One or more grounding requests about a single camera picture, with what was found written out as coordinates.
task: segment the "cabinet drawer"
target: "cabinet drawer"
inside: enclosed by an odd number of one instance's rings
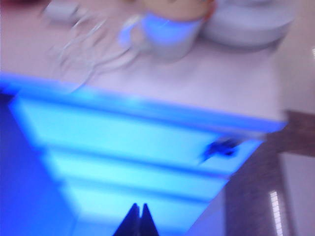
[[[172,232],[183,235],[204,211],[206,203],[187,203],[173,199],[134,194],[132,192],[100,191],[72,184],[62,193],[71,196],[73,207],[79,209],[81,220],[118,226],[133,203],[147,203],[161,236]]]
[[[208,203],[227,179],[116,162],[50,150],[42,161],[56,181],[75,180],[103,189],[150,193],[187,202]]]
[[[17,100],[12,108],[30,125],[29,136],[35,145],[89,150],[223,175],[234,173],[261,143],[248,140],[232,158],[214,155],[200,164],[206,146],[222,134],[27,98]]]

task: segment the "mug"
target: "mug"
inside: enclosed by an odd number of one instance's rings
[[[147,13],[137,19],[131,19],[120,33],[120,42],[132,46],[131,31],[140,26],[147,43],[154,55],[176,60],[185,56],[193,46],[204,19],[193,21],[172,21],[153,13]]]

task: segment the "blue illuminated cabinet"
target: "blue illuminated cabinet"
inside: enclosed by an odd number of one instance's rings
[[[51,224],[60,226],[51,235],[112,235],[133,203],[148,204],[161,236],[184,235],[264,134],[284,125],[95,89],[67,94],[10,74],[1,75],[1,93],[6,124],[22,137],[7,146],[7,177],[16,181],[6,186],[14,195],[6,214],[25,220],[20,229],[32,229],[25,236],[48,236]],[[2,129],[12,133],[10,125]],[[222,138],[238,141],[235,152],[202,162]]]

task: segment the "black object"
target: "black object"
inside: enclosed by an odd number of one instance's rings
[[[220,138],[206,147],[202,154],[202,161],[208,160],[214,154],[232,157],[237,151],[237,146],[241,143],[242,141],[234,138]]]
[[[143,205],[140,217],[139,206],[134,203],[113,236],[159,236],[148,205]]]

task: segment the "drawer handle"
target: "drawer handle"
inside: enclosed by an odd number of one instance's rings
[[[242,143],[241,140],[235,138],[219,138],[218,140],[207,145],[202,153],[202,162],[205,162],[215,154],[222,157],[231,158],[237,152],[237,147]]]

